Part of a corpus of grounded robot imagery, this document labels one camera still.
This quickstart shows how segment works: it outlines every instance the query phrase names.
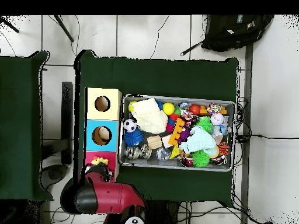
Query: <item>yellow ball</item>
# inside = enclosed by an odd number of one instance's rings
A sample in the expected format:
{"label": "yellow ball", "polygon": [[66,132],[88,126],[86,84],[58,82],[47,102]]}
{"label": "yellow ball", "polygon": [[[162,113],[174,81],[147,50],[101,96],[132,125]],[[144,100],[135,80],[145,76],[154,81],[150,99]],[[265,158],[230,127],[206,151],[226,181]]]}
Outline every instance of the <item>yellow ball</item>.
{"label": "yellow ball", "polygon": [[132,106],[132,103],[136,103],[137,101],[131,101],[130,104],[128,105],[128,110],[129,111],[134,111],[134,107]]}
{"label": "yellow ball", "polygon": [[175,106],[170,102],[164,103],[163,111],[166,115],[171,115],[175,111]]}

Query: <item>white ball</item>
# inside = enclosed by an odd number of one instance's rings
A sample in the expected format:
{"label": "white ball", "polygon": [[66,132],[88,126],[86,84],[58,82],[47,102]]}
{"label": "white ball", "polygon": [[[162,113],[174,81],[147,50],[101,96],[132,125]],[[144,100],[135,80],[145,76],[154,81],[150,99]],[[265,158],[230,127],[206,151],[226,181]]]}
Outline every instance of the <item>white ball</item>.
{"label": "white ball", "polygon": [[136,124],[135,120],[132,120],[132,119],[125,120],[124,129],[127,132],[133,132],[136,130],[136,128],[137,128],[137,124]]}
{"label": "white ball", "polygon": [[211,122],[213,125],[221,125],[224,121],[224,117],[221,113],[217,113],[215,115],[212,115]]}

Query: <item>soccer ball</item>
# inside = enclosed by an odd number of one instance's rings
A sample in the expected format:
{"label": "soccer ball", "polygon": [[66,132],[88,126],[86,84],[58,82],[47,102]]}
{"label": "soccer ball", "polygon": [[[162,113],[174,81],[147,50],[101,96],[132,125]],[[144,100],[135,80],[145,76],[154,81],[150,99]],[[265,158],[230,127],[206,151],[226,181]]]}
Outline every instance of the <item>soccer ball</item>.
{"label": "soccer ball", "polygon": [[136,124],[135,120],[132,120],[132,119],[125,120],[124,129],[127,132],[133,132],[136,130],[136,128],[137,128],[137,124]]}

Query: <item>green tablecloth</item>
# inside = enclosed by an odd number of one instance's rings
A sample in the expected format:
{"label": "green tablecloth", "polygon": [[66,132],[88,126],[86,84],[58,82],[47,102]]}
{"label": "green tablecloth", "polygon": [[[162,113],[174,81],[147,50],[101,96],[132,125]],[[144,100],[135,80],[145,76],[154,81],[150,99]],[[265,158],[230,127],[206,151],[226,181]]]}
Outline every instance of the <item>green tablecloth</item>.
{"label": "green tablecloth", "polygon": [[0,57],[0,199],[52,199],[39,183],[39,79],[47,57]]}
{"label": "green tablecloth", "polygon": [[[92,51],[82,51],[75,61],[76,83],[80,83],[79,160],[83,153],[85,87],[235,102],[237,65],[235,58],[226,62],[138,60],[96,58]],[[121,166],[117,182],[134,185],[146,200],[222,201],[231,206],[232,171]]]}

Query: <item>black backpack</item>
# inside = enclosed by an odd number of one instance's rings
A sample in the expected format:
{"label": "black backpack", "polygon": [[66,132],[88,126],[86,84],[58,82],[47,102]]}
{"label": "black backpack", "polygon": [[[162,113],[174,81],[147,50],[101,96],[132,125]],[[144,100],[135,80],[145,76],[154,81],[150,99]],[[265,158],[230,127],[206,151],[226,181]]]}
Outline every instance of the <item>black backpack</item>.
{"label": "black backpack", "polygon": [[185,55],[199,44],[213,51],[239,49],[258,41],[274,15],[208,15],[206,37],[190,47]]}

